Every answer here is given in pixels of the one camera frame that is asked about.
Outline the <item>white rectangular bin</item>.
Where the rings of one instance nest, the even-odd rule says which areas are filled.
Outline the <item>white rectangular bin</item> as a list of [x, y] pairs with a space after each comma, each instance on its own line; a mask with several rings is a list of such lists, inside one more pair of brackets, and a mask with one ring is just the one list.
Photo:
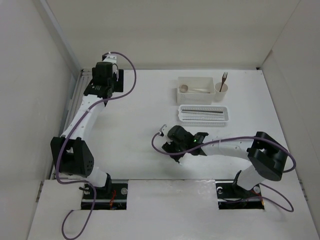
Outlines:
[[179, 105], [211, 105], [215, 96], [212, 77], [178, 77], [176, 101]]

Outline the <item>white perforated basket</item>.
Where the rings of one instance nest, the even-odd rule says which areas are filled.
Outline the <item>white perforated basket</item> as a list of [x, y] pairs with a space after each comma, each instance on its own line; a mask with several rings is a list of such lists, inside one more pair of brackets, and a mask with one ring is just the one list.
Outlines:
[[178, 107], [182, 125], [195, 127], [225, 127], [230, 116], [226, 106], [182, 104]]

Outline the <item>black chopstick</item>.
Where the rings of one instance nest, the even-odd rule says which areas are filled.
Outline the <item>black chopstick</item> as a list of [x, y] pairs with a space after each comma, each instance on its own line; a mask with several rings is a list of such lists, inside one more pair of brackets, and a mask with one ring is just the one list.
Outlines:
[[182, 109], [182, 112], [206, 112], [206, 113], [223, 113], [222, 110], [197, 110], [197, 109]]

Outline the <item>dark grey chopstick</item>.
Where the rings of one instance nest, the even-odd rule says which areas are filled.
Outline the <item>dark grey chopstick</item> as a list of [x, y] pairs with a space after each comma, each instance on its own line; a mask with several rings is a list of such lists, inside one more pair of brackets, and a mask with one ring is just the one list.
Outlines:
[[189, 109], [183, 109], [181, 110], [183, 113], [193, 113], [193, 114], [206, 114], [206, 115], [222, 115], [223, 111], [207, 111], [207, 110], [189, 110]]

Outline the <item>brown fork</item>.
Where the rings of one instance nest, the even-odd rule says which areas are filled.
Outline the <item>brown fork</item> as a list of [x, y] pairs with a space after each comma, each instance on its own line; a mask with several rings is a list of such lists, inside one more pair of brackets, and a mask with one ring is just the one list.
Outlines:
[[221, 85], [220, 85], [219, 92], [222, 91], [222, 88], [223, 88], [223, 86], [224, 86], [224, 83], [225, 83], [226, 80], [227, 80], [227, 77], [228, 77], [228, 72], [224, 72], [223, 75], [222, 75], [222, 78], [221, 78]]

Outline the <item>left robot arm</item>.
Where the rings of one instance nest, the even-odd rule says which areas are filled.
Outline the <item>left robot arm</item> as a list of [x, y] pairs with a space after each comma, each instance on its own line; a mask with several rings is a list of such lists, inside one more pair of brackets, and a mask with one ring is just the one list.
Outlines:
[[90, 182], [100, 198], [111, 195], [111, 177], [95, 166], [94, 157], [86, 143], [100, 112], [114, 92], [124, 91], [123, 73], [116, 60], [103, 60], [92, 68], [92, 79], [83, 92], [82, 101], [71, 124], [60, 137], [50, 142], [56, 172]]

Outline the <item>beige wooden spoon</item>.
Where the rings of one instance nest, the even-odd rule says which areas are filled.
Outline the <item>beige wooden spoon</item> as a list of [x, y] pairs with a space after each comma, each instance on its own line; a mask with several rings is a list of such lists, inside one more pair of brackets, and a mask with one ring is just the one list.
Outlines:
[[179, 90], [182, 93], [200, 93], [200, 94], [209, 94], [209, 91], [203, 91], [203, 90], [196, 90], [196, 89], [191, 89], [188, 87], [186, 84], [182, 84], [179, 86]]

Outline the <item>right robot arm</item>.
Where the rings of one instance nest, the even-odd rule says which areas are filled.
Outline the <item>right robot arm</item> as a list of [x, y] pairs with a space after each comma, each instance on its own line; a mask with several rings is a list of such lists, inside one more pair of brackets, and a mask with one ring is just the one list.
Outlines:
[[285, 171], [288, 151], [265, 132], [254, 136], [214, 138], [207, 132], [192, 134], [180, 125], [163, 125], [160, 136], [166, 138], [162, 149], [176, 162], [185, 154], [193, 156], [226, 156], [246, 160], [250, 166], [240, 170], [232, 183], [232, 193], [243, 197], [265, 180], [279, 182]]

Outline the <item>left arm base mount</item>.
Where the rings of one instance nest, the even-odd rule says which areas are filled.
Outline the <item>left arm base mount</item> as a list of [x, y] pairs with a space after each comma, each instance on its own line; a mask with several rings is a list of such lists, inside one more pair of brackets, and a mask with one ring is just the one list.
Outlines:
[[[94, 210], [126, 210], [128, 196], [128, 180], [113, 180], [109, 190], [96, 187]], [[79, 187], [83, 192], [80, 203], [81, 210], [90, 210], [94, 200], [94, 190], [88, 184]]]

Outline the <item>silver metal chopstick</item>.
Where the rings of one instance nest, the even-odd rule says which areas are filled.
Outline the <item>silver metal chopstick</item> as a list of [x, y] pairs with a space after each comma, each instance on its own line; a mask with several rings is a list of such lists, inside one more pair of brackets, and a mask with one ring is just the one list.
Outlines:
[[183, 121], [224, 121], [224, 116], [218, 115], [184, 115]]

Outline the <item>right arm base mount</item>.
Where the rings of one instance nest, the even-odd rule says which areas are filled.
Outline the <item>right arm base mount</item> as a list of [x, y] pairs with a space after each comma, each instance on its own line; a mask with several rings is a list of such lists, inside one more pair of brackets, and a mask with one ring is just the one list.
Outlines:
[[230, 180], [216, 181], [217, 204], [220, 210], [264, 210], [260, 185], [245, 190]]

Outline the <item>white paper cup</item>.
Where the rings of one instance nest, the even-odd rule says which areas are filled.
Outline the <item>white paper cup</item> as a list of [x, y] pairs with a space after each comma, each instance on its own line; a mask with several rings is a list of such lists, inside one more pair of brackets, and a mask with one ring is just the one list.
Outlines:
[[214, 90], [215, 90], [214, 101], [221, 102], [228, 91], [228, 85], [226, 83], [222, 84], [222, 82], [218, 82], [214, 86]]

